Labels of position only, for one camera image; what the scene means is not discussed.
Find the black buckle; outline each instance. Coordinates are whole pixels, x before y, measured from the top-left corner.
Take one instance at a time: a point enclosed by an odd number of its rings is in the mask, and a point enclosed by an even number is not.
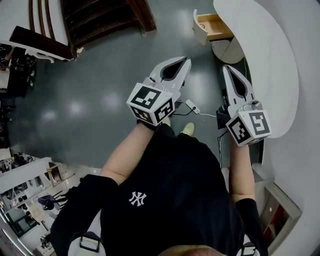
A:
[[[241,256],[255,256],[255,254],[256,246],[252,242],[247,242],[243,245],[241,250]]]
[[[80,239],[80,248],[98,253],[100,238],[93,232],[85,232]]]

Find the power strip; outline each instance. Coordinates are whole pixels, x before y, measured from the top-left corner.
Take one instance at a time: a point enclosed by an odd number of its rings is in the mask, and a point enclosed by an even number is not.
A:
[[[199,114],[200,113],[200,109],[197,108],[197,106],[190,100],[188,99],[185,104],[193,110],[194,113]]]

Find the shoe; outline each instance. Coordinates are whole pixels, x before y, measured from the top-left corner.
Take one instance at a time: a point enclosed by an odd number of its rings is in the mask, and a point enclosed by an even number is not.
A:
[[[189,122],[184,127],[183,131],[181,133],[192,136],[195,132],[195,125],[193,122]]]
[[[162,120],[161,123],[163,123],[163,124],[168,125],[169,127],[171,127],[171,122],[170,122],[169,117],[165,117],[165,118]]]

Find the wooden drawer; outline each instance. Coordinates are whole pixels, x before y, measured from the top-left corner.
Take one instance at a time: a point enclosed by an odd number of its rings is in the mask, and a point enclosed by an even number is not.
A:
[[[197,15],[193,12],[193,32],[195,38],[205,45],[209,41],[232,38],[234,34],[218,14]]]

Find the open drawer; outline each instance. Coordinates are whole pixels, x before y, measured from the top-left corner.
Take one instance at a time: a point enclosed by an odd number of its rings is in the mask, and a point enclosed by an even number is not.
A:
[[[234,37],[232,31],[221,20],[218,14],[197,15],[193,12],[193,32],[195,38],[205,45],[209,41]]]

